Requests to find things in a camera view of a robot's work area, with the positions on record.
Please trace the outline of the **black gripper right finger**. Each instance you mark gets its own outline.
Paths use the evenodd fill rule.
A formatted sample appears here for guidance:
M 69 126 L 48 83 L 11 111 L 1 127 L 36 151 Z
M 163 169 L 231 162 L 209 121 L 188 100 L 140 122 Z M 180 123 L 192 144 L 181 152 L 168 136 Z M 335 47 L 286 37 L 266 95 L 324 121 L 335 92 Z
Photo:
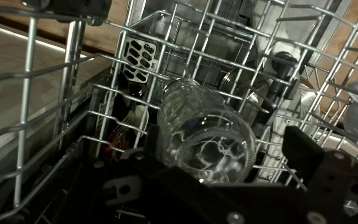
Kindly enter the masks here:
M 358 205 L 358 159 L 349 153 L 323 149 L 296 126 L 284 128 L 282 153 L 311 199 L 330 214 L 337 209 L 335 219 L 345 214 L 347 202 Z

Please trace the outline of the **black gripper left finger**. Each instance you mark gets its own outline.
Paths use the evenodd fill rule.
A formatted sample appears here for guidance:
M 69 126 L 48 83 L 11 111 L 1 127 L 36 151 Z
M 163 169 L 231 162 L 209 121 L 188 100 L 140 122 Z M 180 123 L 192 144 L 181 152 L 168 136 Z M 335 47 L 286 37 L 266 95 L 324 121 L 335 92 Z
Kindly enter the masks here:
M 33 224 L 229 224 L 237 204 L 156 161 L 158 136 L 151 127 L 145 146 L 118 162 L 67 147 L 68 163 L 33 203 Z

